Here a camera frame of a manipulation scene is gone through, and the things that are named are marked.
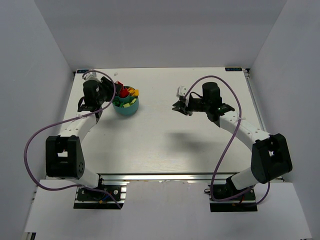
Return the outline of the orange square lego brick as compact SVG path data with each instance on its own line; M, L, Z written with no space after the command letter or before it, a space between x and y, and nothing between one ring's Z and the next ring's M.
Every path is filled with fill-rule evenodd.
M132 87L129 87L128 89L128 92L132 95L133 94L133 92L135 91L135 89L134 88L132 88Z

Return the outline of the yellow long lego brick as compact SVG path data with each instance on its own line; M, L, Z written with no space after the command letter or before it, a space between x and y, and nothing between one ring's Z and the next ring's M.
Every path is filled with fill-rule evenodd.
M134 89L134 90L131 92L131 95L132 95L133 97L139 96L139 90L138 90L138 89Z

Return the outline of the red arched lego brick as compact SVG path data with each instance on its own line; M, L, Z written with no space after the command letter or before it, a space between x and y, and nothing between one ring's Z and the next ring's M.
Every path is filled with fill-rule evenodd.
M115 85L116 85L117 88L123 88L124 87L124 84L122 82L118 81L118 80L115 82Z

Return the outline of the red long lego brick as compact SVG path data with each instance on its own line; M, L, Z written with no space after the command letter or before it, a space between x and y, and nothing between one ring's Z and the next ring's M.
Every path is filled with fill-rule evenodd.
M122 88L121 89L121 91L118 93L118 96L120 97L120 98L126 98L126 97L128 97L130 95L130 93L129 93L129 91L128 91L128 89L127 88Z

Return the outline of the green lego plate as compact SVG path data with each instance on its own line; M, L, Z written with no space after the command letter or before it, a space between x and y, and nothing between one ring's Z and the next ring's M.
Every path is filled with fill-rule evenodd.
M121 102L118 100L118 99L114 99L112 101L113 105L116 106L116 107L119 107L121 105Z

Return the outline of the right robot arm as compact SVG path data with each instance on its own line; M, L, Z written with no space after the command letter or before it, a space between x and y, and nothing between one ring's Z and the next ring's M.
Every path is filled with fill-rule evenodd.
M242 191L258 183L265 184L293 169L286 138L280 134L270 134L258 129L230 105L223 102L220 88L215 82L202 85L202 96L194 98L187 94L187 89L177 89L178 101L173 110L186 116L194 112L206 113L207 118L218 127L235 134L251 151L250 167L233 175L227 181L228 189Z

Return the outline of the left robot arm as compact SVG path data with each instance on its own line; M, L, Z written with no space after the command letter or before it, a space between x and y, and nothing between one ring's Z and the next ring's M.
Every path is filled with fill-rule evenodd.
M100 175L86 166L81 143L100 120L102 105L111 103L122 89L122 83L112 83L106 77L100 80L92 78L83 83L83 97L78 101L77 113L89 116L78 116L58 135L46 139L45 168L48 177L67 179L93 189L99 186Z

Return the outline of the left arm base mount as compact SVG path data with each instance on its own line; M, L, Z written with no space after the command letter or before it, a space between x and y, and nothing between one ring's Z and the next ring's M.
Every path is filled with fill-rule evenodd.
M103 192L78 188L73 204L74 209L81 210L120 210L126 198L126 186L102 185Z

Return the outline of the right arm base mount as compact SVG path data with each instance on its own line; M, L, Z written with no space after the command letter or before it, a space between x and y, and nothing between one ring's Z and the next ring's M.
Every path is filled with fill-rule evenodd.
M204 189L204 194L209 197L209 205L211 213L244 213L257 212L256 195L253 189L233 199L227 201L219 201L229 198L236 193L227 191L224 184L215 184L213 187L213 196L218 201L211 198L210 186Z

